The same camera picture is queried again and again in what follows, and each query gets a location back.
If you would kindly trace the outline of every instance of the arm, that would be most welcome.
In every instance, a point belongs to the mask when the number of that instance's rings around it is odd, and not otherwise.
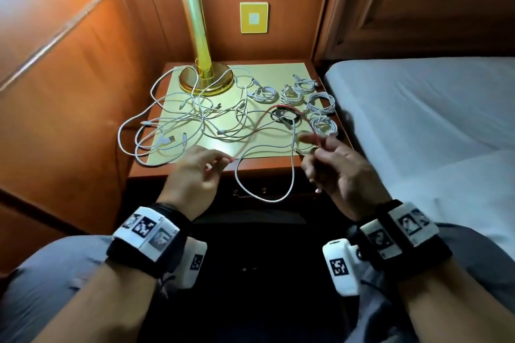
[[[422,343],[515,341],[515,316],[454,259],[397,286]]]
[[[301,141],[315,139],[302,135]],[[306,156],[302,168],[354,221],[391,199],[370,163],[334,137],[324,139],[321,148]],[[454,259],[398,283],[398,289],[422,343],[515,341],[515,316]]]
[[[177,162],[158,202],[174,206],[193,221],[213,202],[220,174],[231,161],[223,152],[193,146]],[[136,341],[155,285],[150,275],[107,259],[33,342]]]

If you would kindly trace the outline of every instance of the hand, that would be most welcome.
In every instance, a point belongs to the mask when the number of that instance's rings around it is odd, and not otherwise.
[[[192,146],[176,163],[157,202],[172,205],[193,221],[213,203],[220,174],[233,161],[223,152]]]
[[[325,190],[338,209],[354,221],[373,214],[378,203],[391,200],[374,167],[359,153],[338,141],[323,138],[322,146],[302,160],[311,183]],[[300,141],[315,144],[314,134],[304,133]]]

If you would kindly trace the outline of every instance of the yellow mat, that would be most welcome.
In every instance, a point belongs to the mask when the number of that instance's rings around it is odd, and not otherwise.
[[[279,99],[279,92],[284,88],[284,86],[287,84],[289,86],[293,86],[293,83],[295,83],[295,79],[293,78],[293,74],[296,74],[301,79],[307,79],[310,80],[311,77],[309,73],[307,72],[307,68],[304,63],[298,63],[298,64],[264,64],[264,65],[235,65],[230,66],[232,68],[244,68],[248,70],[256,80],[260,82],[262,86],[270,86],[274,87],[277,90],[278,97],[277,100],[272,104],[261,104],[256,101],[254,101],[252,98],[248,98],[248,110],[266,110],[270,106],[274,104],[281,103]],[[247,86],[250,83],[250,76],[247,72],[241,69],[235,69],[234,75],[238,79],[238,85],[241,87]],[[174,92],[182,92],[182,90],[179,87],[179,74],[180,71],[176,71],[171,76],[171,83],[168,87],[168,94],[174,93]],[[256,90],[257,86],[252,85],[248,92],[253,93]],[[304,99],[307,100],[310,94],[305,95]],[[212,96],[210,99],[213,101],[215,106],[218,103],[222,104],[222,108],[228,108],[231,106],[234,106],[241,97],[241,89],[238,88],[236,85],[233,85],[228,91],[217,95]],[[176,112],[185,112],[190,111],[192,108],[191,100],[189,103],[182,109],[179,110],[179,106],[184,102],[186,99],[186,95],[174,95],[170,97],[169,99],[166,99],[164,102],[164,108],[167,111],[176,111]],[[320,101],[317,99],[317,102],[315,103],[317,107],[322,107]],[[296,106],[299,110],[304,111],[306,108],[305,104]],[[237,136],[245,136],[252,132],[254,124],[257,122],[259,117],[261,117],[263,113],[262,112],[253,112],[248,115],[248,120],[245,124],[245,127],[237,134]],[[170,114],[166,111],[163,111],[161,116],[162,117],[178,117],[180,114]],[[264,125],[268,122],[271,122],[272,119],[270,115],[266,115],[265,118],[262,120],[260,125]],[[161,120],[160,125],[163,125],[166,121]],[[235,126],[237,124],[236,117],[234,115],[234,112],[226,113],[220,117],[217,117],[212,120],[212,122],[216,125],[216,127],[220,130],[228,130],[231,127]],[[168,144],[168,146],[173,146],[178,143],[182,143],[182,136],[183,133],[186,133],[187,136],[193,135],[196,130],[199,128],[200,122],[199,121],[187,121],[182,122],[179,124],[174,125],[173,129],[168,130],[165,133],[166,137],[173,136],[175,138],[175,142]],[[306,131],[310,132],[311,128],[309,125],[307,125],[306,121],[302,120],[300,124],[296,127],[296,133]],[[293,132],[288,130],[286,126],[282,123],[275,122],[272,125],[269,125],[266,129],[263,129],[261,131],[256,132],[254,135],[243,139],[241,141],[230,141],[228,138],[224,138],[223,141],[215,138],[211,138],[209,136],[215,136],[215,137],[223,137],[218,136],[216,134],[216,129],[214,129],[209,123],[205,124],[203,135],[201,132],[198,132],[194,138],[192,138],[190,141],[188,141],[187,146],[190,147],[194,144],[201,145],[208,149],[216,149],[220,151],[224,151],[228,153],[229,155],[234,156],[241,147],[245,144],[247,139],[250,139],[249,144],[247,145],[246,149],[250,148],[254,145],[261,145],[261,144],[267,144],[267,145],[290,145],[292,141]],[[159,134],[157,133],[155,136],[155,141],[157,142],[160,138]],[[307,150],[309,148],[308,145],[303,143],[298,143],[296,145],[301,150]],[[160,150],[156,151],[154,153],[151,153],[148,157],[148,163],[149,164],[161,164],[169,162],[171,158],[174,158],[178,154],[182,152],[182,144],[179,144],[178,147],[169,149],[169,150]],[[260,147],[256,148],[249,152],[249,154],[245,157],[247,158],[257,158],[257,157],[273,157],[273,156],[289,156],[291,152],[290,147],[286,148],[271,148],[271,147]]]

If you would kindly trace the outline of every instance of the light switch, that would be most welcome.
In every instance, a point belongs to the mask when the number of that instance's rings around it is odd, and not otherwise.
[[[241,2],[240,3],[241,32],[267,33],[268,32],[268,3],[267,2]]]

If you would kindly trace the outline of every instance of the wristband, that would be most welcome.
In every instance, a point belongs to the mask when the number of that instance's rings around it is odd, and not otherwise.
[[[377,206],[373,216],[353,226],[348,239],[376,270],[404,280],[452,256],[438,232],[436,224],[414,204],[393,200]]]
[[[107,256],[160,278],[179,265],[190,224],[171,206],[140,207],[114,232]]]

